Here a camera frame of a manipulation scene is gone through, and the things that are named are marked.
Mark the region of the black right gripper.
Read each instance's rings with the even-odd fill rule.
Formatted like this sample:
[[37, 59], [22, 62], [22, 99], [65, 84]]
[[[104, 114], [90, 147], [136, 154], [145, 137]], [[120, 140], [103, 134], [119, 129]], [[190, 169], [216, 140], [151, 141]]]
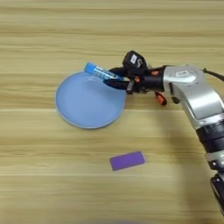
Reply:
[[[157, 67], [149, 69], [147, 72], [129, 77], [129, 82], [125, 80], [104, 80], [103, 83], [107, 86], [126, 90], [128, 94], [133, 93], [147, 93], [150, 91], [164, 92], [164, 68]], [[126, 70], [124, 67], [114, 67], [110, 72], [118, 76], [125, 76]]]

